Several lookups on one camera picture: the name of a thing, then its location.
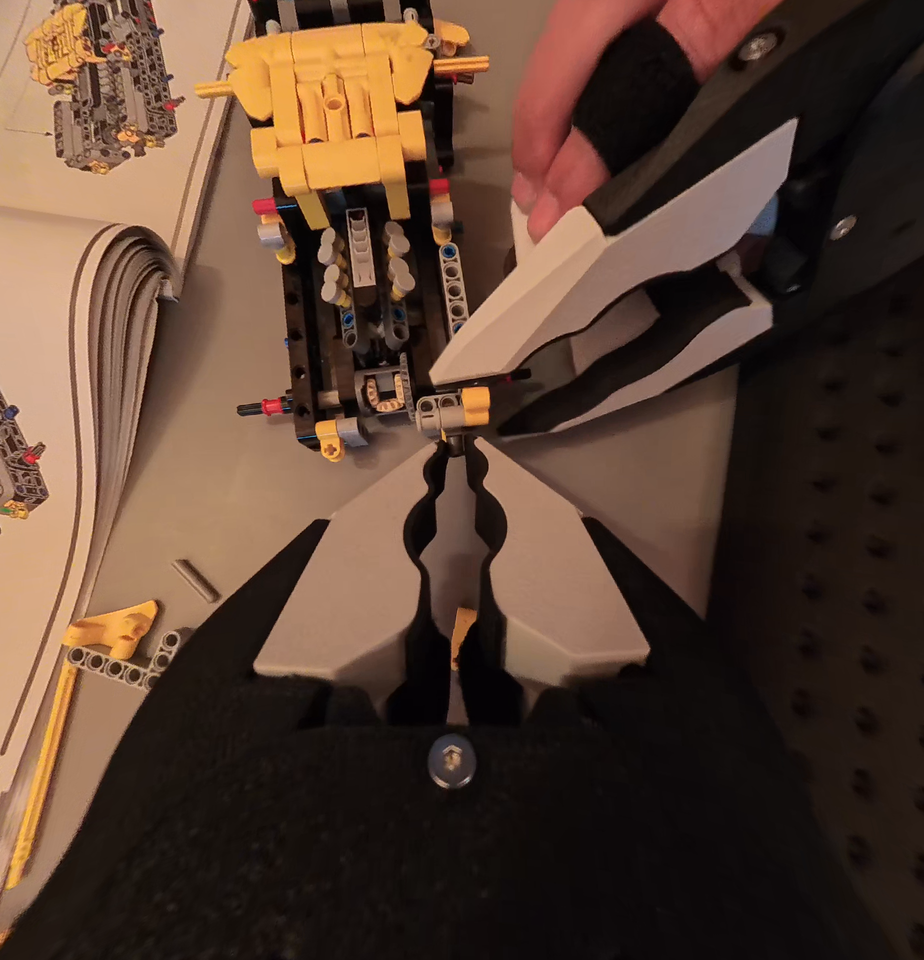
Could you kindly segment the person's right hand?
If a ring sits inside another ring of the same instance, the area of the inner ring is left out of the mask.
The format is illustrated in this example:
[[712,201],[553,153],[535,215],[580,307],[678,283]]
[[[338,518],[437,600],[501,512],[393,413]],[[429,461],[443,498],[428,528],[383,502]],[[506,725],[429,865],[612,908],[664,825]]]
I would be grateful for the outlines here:
[[661,144],[778,1],[563,1],[513,113],[511,194],[535,243]]

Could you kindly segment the open instruction booklet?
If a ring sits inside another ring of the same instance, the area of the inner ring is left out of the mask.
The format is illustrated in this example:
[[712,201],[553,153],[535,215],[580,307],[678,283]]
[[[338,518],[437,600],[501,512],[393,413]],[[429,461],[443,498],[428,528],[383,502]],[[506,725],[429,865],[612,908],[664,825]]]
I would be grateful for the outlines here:
[[248,2],[0,2],[0,899],[227,113],[195,87],[250,25]]

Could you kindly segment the grey holed beam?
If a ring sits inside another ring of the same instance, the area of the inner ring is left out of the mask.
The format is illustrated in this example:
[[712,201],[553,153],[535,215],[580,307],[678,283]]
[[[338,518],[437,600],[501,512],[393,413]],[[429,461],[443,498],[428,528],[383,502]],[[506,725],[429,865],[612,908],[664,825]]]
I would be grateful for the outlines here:
[[67,648],[65,662],[88,674],[148,692],[167,672],[192,634],[192,628],[187,627],[168,630],[148,657],[133,654],[128,658],[117,658],[100,644],[74,645]]

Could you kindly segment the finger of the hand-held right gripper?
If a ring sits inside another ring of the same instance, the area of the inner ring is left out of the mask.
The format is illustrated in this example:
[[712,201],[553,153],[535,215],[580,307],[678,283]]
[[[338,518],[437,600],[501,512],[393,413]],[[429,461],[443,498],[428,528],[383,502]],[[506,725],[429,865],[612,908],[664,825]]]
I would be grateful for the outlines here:
[[652,399],[703,375],[773,323],[772,301],[732,265],[665,274],[612,312],[574,338],[588,365],[508,417],[500,437],[555,433]]
[[620,234],[569,210],[469,315],[433,363],[436,387],[506,374],[646,282],[704,266],[744,236],[789,172],[791,118]]

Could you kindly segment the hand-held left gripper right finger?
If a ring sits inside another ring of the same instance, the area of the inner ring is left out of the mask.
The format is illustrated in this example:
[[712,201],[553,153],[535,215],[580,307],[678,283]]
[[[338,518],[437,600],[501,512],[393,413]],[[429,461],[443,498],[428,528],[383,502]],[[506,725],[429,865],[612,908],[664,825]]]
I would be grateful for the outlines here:
[[522,707],[646,665],[650,646],[576,506],[483,438],[465,446],[486,554],[464,640],[466,707]]

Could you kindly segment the grey desk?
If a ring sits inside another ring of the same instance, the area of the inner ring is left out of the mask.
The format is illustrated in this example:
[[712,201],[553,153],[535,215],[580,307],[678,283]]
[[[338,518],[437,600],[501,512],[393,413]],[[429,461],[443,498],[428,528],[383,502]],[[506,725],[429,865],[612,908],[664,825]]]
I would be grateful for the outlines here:
[[[529,48],[551,2],[436,4],[455,11],[492,56],[488,89],[462,97],[460,159],[452,188],[464,221],[470,302],[502,276],[510,246],[509,109]],[[210,616],[169,570],[192,561],[224,597],[316,519],[345,506],[420,448],[408,427],[382,431],[368,449],[329,465],[291,438],[289,425],[239,418],[236,402],[288,383],[287,336],[275,259],[252,239],[251,198],[264,193],[250,161],[248,122],[228,116],[193,262],[180,303],[159,319],[139,432],[121,512],[89,611],[156,598],[153,643],[169,628]],[[503,443],[505,452],[612,533],[696,611],[708,602],[732,432],[736,374],[730,369],[560,434]],[[433,616],[452,627],[456,607],[476,602],[485,553],[464,463],[446,474],[437,534],[422,561],[433,584]],[[23,882],[4,894],[0,930],[27,917],[39,934],[56,928],[25,913],[48,883],[80,826],[117,741],[147,703],[138,691],[87,677],[74,695],[69,732],[36,854]]]

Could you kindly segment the long yellow strip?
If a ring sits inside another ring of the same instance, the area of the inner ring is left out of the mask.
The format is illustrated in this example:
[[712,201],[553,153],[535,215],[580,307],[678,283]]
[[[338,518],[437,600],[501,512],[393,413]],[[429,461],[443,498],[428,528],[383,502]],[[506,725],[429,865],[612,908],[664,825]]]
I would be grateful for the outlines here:
[[5,890],[17,887],[22,881],[36,846],[39,826],[48,800],[49,787],[58,762],[72,707],[73,691],[78,674],[78,667],[68,660],[60,667],[48,723],[36,762],[35,774],[5,881]]

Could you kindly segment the yellow black brick car model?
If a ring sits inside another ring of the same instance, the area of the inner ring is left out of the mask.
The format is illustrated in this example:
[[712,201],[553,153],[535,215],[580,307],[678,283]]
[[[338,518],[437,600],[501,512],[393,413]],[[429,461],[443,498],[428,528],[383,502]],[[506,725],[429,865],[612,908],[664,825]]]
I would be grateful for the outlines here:
[[292,421],[337,463],[370,426],[417,429],[420,398],[529,376],[431,378],[471,313],[449,180],[456,87],[490,59],[431,2],[250,5],[228,78],[195,90],[238,102],[272,187],[252,208],[280,265],[290,382],[235,412]]

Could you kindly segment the yellow curved brick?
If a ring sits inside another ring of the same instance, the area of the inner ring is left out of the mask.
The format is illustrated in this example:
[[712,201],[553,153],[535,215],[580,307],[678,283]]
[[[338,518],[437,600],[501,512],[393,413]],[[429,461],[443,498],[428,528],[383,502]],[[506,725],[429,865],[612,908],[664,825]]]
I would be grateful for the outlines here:
[[101,646],[107,656],[125,662],[136,654],[140,641],[148,634],[159,604],[150,600],[109,613],[85,617],[70,624],[60,643],[66,647]]

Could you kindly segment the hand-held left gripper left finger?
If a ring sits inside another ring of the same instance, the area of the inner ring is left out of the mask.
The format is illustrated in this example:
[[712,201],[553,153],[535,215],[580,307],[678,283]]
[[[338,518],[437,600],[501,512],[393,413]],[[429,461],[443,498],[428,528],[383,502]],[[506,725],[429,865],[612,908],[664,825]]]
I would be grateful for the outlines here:
[[435,538],[443,443],[428,443],[327,522],[253,669],[364,690],[443,686],[443,634],[422,554]]

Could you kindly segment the grey axle connector piece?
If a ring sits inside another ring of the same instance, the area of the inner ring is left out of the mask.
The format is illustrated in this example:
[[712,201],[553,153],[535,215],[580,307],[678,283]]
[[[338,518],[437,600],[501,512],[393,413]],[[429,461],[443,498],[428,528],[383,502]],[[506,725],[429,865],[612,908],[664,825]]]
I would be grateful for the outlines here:
[[416,426],[421,434],[432,442],[446,445],[450,457],[464,455],[467,414],[461,390],[420,397],[415,411]]

